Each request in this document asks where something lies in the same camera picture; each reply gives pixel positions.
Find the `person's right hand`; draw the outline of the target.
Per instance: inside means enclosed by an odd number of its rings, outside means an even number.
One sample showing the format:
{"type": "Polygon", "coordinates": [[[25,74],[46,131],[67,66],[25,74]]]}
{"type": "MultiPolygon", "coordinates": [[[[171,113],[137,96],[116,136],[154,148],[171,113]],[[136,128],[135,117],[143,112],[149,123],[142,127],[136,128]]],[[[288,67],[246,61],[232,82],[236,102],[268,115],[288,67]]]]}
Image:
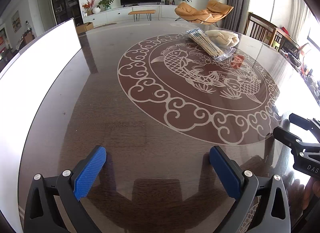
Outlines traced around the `person's right hand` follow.
{"type": "Polygon", "coordinates": [[[303,211],[308,207],[312,196],[319,198],[319,180],[311,177],[304,186],[299,179],[295,179],[292,184],[288,185],[287,191],[290,211],[303,211]]]}

